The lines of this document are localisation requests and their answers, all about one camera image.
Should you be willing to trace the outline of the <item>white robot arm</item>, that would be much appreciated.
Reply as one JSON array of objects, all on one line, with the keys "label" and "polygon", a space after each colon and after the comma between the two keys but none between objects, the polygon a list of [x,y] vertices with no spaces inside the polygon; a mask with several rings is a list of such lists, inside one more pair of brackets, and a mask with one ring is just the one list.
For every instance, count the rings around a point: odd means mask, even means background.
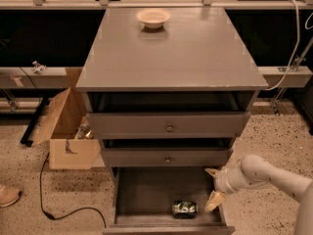
[{"label": "white robot arm", "polygon": [[313,179],[278,168],[256,155],[244,157],[232,168],[205,171],[213,177],[215,187],[204,206],[205,212],[212,212],[228,195],[242,189],[271,185],[299,203],[293,235],[313,235]]}]

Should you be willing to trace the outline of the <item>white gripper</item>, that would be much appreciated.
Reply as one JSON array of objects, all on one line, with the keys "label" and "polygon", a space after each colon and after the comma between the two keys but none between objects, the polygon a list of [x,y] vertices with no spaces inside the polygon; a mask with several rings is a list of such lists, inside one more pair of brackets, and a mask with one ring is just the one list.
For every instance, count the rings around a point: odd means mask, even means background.
[{"label": "white gripper", "polygon": [[218,191],[210,193],[204,206],[205,212],[212,212],[222,204],[226,200],[224,194],[234,194],[245,186],[243,172],[238,166],[231,168],[223,166],[220,170],[207,167],[204,171],[214,178],[214,186]]}]

